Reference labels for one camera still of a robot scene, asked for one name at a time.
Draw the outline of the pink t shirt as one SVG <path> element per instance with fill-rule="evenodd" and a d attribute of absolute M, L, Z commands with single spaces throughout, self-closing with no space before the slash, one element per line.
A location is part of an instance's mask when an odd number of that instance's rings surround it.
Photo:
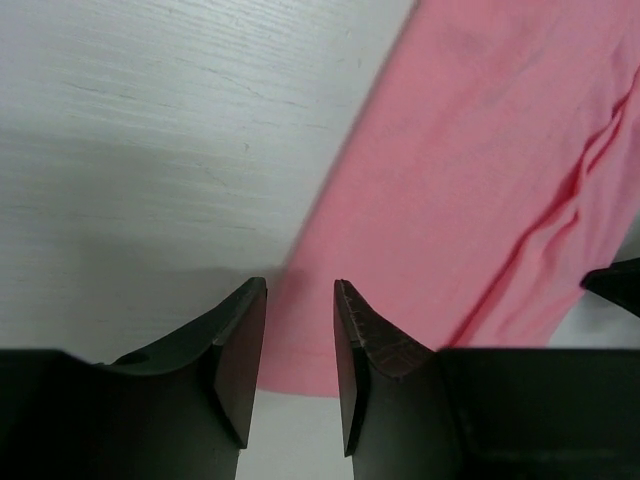
<path fill-rule="evenodd" d="M 639 209 L 635 1 L 423 1 L 269 300 L 259 384 L 333 396 L 333 284 L 417 341 L 543 346 Z"/>

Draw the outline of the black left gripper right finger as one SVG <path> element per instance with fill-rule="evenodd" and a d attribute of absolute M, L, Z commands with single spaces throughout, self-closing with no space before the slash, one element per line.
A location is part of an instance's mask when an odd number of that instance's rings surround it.
<path fill-rule="evenodd" d="M 344 454 L 358 479 L 635 479 L 635 350 L 433 351 L 334 284 Z"/>

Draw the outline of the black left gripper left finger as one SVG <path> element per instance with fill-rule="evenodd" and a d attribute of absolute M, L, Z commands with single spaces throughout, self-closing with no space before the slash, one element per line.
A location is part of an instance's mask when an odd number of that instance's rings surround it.
<path fill-rule="evenodd" d="M 267 286 L 111 364 L 1 353 L 5 479 L 232 479 L 249 438 Z"/>

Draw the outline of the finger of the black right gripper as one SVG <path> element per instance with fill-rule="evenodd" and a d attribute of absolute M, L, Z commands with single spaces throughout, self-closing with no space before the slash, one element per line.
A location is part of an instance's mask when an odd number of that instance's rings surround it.
<path fill-rule="evenodd" d="M 640 316 L 640 258 L 616 261 L 585 275 L 581 287 Z"/>

